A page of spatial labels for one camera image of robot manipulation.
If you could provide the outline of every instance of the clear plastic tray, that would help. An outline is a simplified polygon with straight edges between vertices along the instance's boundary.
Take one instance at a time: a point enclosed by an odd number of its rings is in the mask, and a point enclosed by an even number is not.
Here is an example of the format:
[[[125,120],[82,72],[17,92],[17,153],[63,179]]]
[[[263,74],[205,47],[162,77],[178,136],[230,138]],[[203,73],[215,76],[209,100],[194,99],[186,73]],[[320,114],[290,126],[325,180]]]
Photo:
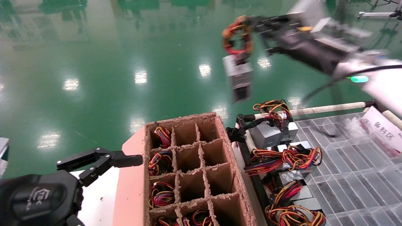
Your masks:
[[[401,226],[402,158],[362,130],[346,129],[363,113],[299,121],[295,141],[320,146],[323,162],[307,178],[331,226]],[[328,138],[317,130],[326,131]]]

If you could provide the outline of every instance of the cardboard compartment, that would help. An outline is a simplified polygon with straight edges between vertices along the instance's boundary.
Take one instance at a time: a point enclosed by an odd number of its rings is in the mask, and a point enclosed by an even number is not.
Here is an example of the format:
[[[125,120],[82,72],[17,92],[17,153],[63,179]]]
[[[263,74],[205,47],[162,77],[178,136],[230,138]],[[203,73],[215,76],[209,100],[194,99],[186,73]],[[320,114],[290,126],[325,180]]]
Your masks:
[[[170,184],[172,187],[174,187],[174,179],[175,179],[176,175],[175,174],[166,174],[166,175],[161,175],[161,176],[155,176],[155,177],[151,177],[150,179],[150,189],[152,188],[152,186],[154,185],[155,182],[165,182]]]
[[[203,121],[197,123],[198,131],[200,132],[200,141],[211,142],[217,139],[216,127],[214,121]]]
[[[201,200],[199,202],[192,203],[191,205],[185,205],[180,209],[180,213],[183,217],[186,217],[187,219],[191,220],[193,213],[197,210],[204,210],[211,217],[208,208],[208,203],[206,200]]]
[[[207,170],[207,180],[211,195],[213,196],[236,192],[234,176],[230,170],[229,164]]]
[[[150,225],[154,225],[160,216],[165,217],[171,225],[177,222],[177,215],[175,212],[176,205],[170,206],[164,210],[153,209],[150,210]]]
[[[238,194],[212,199],[213,212],[220,226],[246,226]]]
[[[163,173],[163,174],[160,174],[160,175],[151,176],[151,174],[150,174],[151,177],[158,177],[158,176],[161,176],[161,175],[164,175],[164,174],[168,174],[168,173],[172,173],[172,172],[176,172],[176,171],[177,171],[176,165],[175,165],[175,163],[176,163],[176,160],[175,160],[176,153],[175,153],[175,150],[173,150],[173,149],[161,149],[161,148],[152,149],[152,150],[150,151],[150,158],[149,158],[149,160],[151,160],[151,159],[155,156],[155,154],[157,154],[157,153],[159,153],[159,152],[161,152],[161,151],[166,151],[166,150],[170,150],[170,151],[172,152],[172,167],[170,168],[170,170],[169,170],[168,172]]]
[[[193,144],[197,141],[197,133],[195,131],[195,123],[183,124],[174,127],[174,136],[176,138],[176,146],[185,144]]]
[[[205,185],[203,173],[179,175],[179,193],[181,202],[191,201],[193,199],[204,198]]]
[[[217,139],[213,142],[203,144],[201,147],[204,152],[203,157],[205,160],[205,165],[215,166],[228,161],[222,148],[222,139]]]
[[[151,148],[159,148],[162,145],[162,141],[160,140],[159,136],[156,133],[154,133],[155,128],[156,128],[155,126],[151,126],[151,127],[148,128],[148,133],[149,133],[149,136],[151,138]],[[172,134],[171,134],[172,133],[172,127],[166,126],[166,127],[163,127],[163,128],[169,130],[170,136],[172,136]]]
[[[176,175],[168,174],[166,176],[156,176],[156,177],[153,177],[152,179],[150,179],[150,185],[149,185],[150,189],[149,189],[148,197],[150,197],[150,194],[152,192],[152,187],[153,187],[154,183],[156,183],[156,182],[165,182],[165,183],[171,185],[175,190],[175,178],[176,178]],[[174,203],[177,203],[176,199],[175,199],[174,202],[172,202],[171,204],[166,205],[166,206],[173,205]],[[161,208],[161,207],[155,207],[153,209],[150,207],[151,210],[155,210],[155,209],[158,209],[158,208]]]
[[[201,167],[201,160],[198,155],[199,144],[192,148],[184,148],[176,151],[177,167],[183,173]]]

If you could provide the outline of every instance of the black wire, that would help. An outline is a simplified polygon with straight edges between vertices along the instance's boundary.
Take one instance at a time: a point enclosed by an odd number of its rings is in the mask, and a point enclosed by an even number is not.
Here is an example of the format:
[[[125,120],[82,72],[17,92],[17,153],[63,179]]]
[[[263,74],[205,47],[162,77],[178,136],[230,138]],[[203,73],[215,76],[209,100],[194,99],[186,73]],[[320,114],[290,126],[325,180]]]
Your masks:
[[[364,69],[364,70],[360,70],[360,71],[355,71],[355,72],[351,72],[351,73],[347,73],[345,75],[343,75],[342,77],[336,78],[333,81],[319,87],[318,89],[314,90],[313,92],[309,93],[307,96],[305,96],[302,99],[302,103],[306,103],[307,101],[309,101],[312,97],[314,97],[316,94],[318,94],[319,92],[323,91],[324,89],[331,87],[332,85],[334,85],[335,83],[347,78],[347,77],[351,77],[353,75],[356,74],[361,74],[361,73],[367,73],[367,72],[375,72],[375,71],[380,71],[380,70],[386,70],[386,69],[397,69],[397,68],[402,68],[402,64],[399,65],[386,65],[386,66],[378,66],[375,68],[368,68],[368,69]]]

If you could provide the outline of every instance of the green epoxy floor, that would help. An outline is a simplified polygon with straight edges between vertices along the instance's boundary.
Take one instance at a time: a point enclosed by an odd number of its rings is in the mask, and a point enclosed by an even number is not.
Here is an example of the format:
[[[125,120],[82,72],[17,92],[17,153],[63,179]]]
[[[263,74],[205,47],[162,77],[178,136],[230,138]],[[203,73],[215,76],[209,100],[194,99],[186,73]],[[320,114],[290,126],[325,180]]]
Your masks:
[[[285,14],[296,0],[0,2],[0,136],[11,142],[4,177],[50,173],[60,158],[96,146],[118,150],[145,122],[216,111],[232,126],[254,103],[295,107],[328,81],[286,56],[266,58],[254,37],[252,98],[232,102],[221,31],[240,15]],[[355,19],[370,7],[350,3],[348,22],[373,32],[367,46],[401,59],[399,22]],[[340,89],[342,99],[328,90],[305,106],[370,100],[347,81]]]

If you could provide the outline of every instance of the green light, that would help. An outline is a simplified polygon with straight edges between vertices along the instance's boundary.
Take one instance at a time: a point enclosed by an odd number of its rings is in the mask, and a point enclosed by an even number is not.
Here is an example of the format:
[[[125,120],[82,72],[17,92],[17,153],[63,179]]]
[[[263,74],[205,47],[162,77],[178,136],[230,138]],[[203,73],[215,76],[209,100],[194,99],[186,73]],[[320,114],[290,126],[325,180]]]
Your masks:
[[[369,78],[367,76],[364,76],[364,75],[347,77],[347,78],[352,80],[352,82],[367,82],[369,80]]]

